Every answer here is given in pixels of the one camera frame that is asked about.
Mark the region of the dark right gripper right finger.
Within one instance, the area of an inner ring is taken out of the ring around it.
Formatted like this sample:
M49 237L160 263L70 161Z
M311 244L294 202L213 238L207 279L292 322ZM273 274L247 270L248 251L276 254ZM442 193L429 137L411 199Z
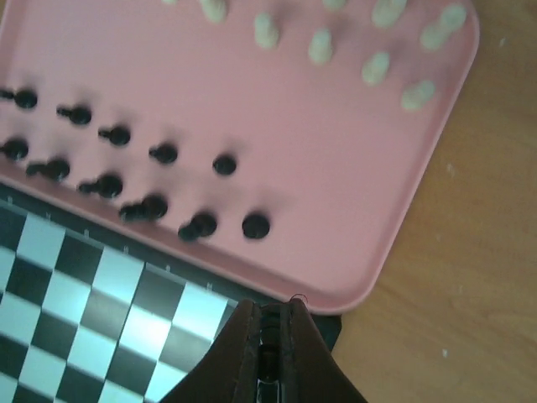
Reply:
M302 300L280 307L279 398L282 402L359 403Z

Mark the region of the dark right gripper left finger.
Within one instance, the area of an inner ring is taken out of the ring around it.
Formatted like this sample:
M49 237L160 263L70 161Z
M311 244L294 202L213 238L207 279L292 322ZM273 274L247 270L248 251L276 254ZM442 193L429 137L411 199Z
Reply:
M241 301L206 356L162 401L255 402L260 324L260 306Z

